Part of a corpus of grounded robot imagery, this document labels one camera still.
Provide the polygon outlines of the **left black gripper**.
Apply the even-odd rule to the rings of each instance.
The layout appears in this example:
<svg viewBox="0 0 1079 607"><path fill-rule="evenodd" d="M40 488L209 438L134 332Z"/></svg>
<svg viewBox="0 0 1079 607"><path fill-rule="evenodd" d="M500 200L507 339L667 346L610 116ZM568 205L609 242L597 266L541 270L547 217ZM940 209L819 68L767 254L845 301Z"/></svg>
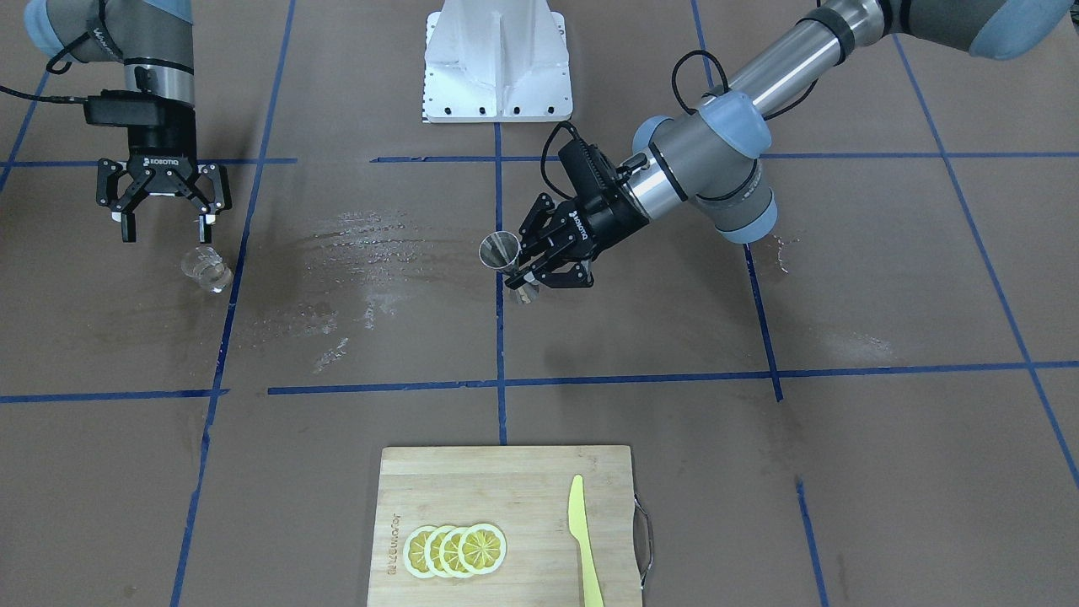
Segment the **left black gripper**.
<svg viewBox="0 0 1079 607"><path fill-rule="evenodd" d="M616 173L599 177L575 173L570 181L577 196L558 202L550 193L540 192L520 224L518 261L525 282L549 288L592 287L591 259L569 254L600 254L651 222ZM573 227L575 242L566 222Z"/></svg>

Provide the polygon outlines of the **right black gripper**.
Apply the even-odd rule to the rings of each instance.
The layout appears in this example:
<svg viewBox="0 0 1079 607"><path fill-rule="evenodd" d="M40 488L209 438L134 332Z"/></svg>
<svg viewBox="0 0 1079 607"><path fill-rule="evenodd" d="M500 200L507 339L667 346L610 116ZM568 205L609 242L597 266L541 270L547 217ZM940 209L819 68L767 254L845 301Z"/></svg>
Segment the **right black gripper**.
<svg viewBox="0 0 1079 607"><path fill-rule="evenodd" d="M196 114L188 105L172 101L162 126L127 127L129 160L97 162L96 201L121 226L124 243L137 242L135 210L148 196L182 196L199 211L199 242L211 244L218 216L231 210L228 168L220 163L197 166ZM125 175L131 184L120 192Z"/></svg>

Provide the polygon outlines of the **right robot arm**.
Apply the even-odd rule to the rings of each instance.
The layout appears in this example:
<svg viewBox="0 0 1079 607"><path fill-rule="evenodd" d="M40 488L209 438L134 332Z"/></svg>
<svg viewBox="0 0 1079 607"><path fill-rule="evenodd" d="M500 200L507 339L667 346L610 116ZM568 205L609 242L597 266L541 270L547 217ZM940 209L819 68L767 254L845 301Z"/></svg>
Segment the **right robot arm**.
<svg viewBox="0 0 1079 607"><path fill-rule="evenodd" d="M91 126L124 128L129 155L97 163L95 201L135 242L135 211L150 196L181 197L199 212L199 239L211 243L217 216L232 205L228 173L200 163L194 107L193 14L189 1L30 1L24 27L49 57L49 73L72 64L115 63L125 85L86 97Z"/></svg>

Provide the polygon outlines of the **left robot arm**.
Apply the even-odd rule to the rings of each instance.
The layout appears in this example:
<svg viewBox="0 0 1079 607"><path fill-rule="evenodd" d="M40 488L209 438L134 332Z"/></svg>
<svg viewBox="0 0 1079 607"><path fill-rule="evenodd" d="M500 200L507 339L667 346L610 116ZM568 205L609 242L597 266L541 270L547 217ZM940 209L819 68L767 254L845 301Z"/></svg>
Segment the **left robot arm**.
<svg viewBox="0 0 1079 607"><path fill-rule="evenodd" d="M558 155L574 188L537 196L516 239L511 289L591 287L591 262L637 230L689 202L728 242L763 238L777 220L760 155L770 118L804 99L814 82L885 35L909 35L1005 61L1055 29L1067 1L825 1L732 78L722 74L682 115L637 128L632 155L610 162L562 121Z"/></svg>

